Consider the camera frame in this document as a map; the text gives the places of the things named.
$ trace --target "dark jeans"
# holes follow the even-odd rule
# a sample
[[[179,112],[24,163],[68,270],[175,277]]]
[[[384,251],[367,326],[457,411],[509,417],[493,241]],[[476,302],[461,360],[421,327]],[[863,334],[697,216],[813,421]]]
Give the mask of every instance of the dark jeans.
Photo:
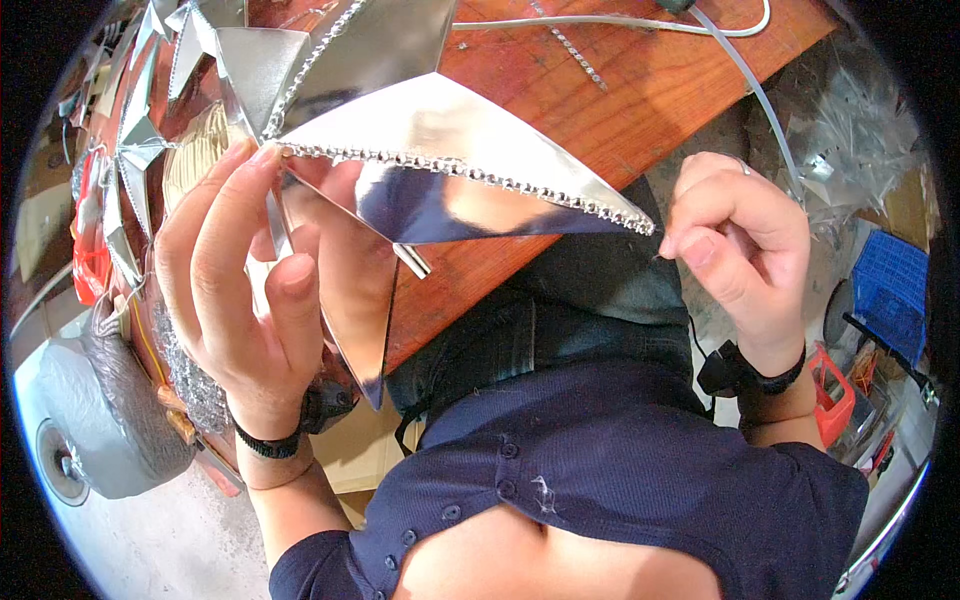
[[[622,194],[662,223],[645,178]],[[573,362],[629,358],[692,382],[688,316],[662,228],[566,235],[387,377],[403,429],[474,390]]]

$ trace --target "blue plastic crate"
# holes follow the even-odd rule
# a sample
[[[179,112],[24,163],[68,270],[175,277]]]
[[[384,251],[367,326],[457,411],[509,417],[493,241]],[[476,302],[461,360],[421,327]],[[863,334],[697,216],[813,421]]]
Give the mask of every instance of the blue plastic crate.
[[[926,343],[929,257],[885,231],[874,231],[853,267],[853,315],[914,367]]]

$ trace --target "person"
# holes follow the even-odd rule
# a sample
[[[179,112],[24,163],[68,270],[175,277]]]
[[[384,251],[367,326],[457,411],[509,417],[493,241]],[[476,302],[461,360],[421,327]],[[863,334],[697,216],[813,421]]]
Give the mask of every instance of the person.
[[[298,431],[324,333],[310,249],[268,276],[269,319],[252,312],[243,265],[279,163],[272,144],[235,144],[156,240],[181,342],[260,441]],[[624,194],[651,204],[643,181]],[[563,238],[390,376],[426,429],[363,530],[305,435],[287,458],[238,438],[273,597],[829,597],[868,486],[826,454],[812,375],[795,369],[804,212],[740,161],[700,153],[663,229]],[[714,425],[692,391],[674,258],[730,314],[756,370],[739,429]],[[761,378],[785,373],[765,394]]]

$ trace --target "navy blue shirt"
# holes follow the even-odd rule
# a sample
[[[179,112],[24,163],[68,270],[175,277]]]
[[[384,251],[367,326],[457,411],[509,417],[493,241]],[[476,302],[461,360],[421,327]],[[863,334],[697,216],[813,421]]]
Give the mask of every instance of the navy blue shirt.
[[[626,361],[532,372],[440,414],[384,478],[364,531],[280,557],[275,600],[382,600],[416,543],[508,503],[574,534],[672,548],[724,598],[829,598],[867,501],[860,473],[808,444],[754,447],[688,407],[676,375]]]

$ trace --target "black cable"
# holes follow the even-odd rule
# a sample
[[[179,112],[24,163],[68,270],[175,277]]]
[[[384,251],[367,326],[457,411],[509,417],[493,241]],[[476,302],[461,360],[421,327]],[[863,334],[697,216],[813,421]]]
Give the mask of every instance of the black cable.
[[[697,339],[697,325],[693,324],[693,317],[689,313],[686,314],[686,317],[690,319],[690,330],[693,332],[693,344],[700,350],[700,354],[704,357],[704,360],[707,360],[707,353],[704,352],[704,348],[700,346],[700,340]],[[707,409],[707,418],[710,419],[710,422],[713,422],[713,415],[715,414],[717,406],[716,396],[710,397],[710,407]]]

